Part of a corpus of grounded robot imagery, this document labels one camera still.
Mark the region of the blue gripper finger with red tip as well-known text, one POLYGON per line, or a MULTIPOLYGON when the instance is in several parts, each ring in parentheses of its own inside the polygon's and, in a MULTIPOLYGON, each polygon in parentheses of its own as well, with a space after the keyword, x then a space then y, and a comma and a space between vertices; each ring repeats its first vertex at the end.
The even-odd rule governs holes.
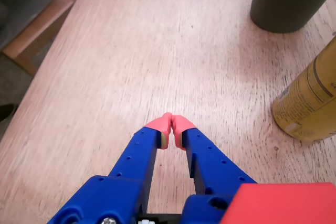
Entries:
POLYGON ((147 210, 156 151, 167 148, 171 119, 165 113, 138 130, 109 175, 88 179, 49 223, 136 223, 147 210))
POLYGON ((241 184, 254 180, 183 116, 174 115, 171 126, 176 146, 186 151, 195 185, 180 223, 219 223, 241 184))

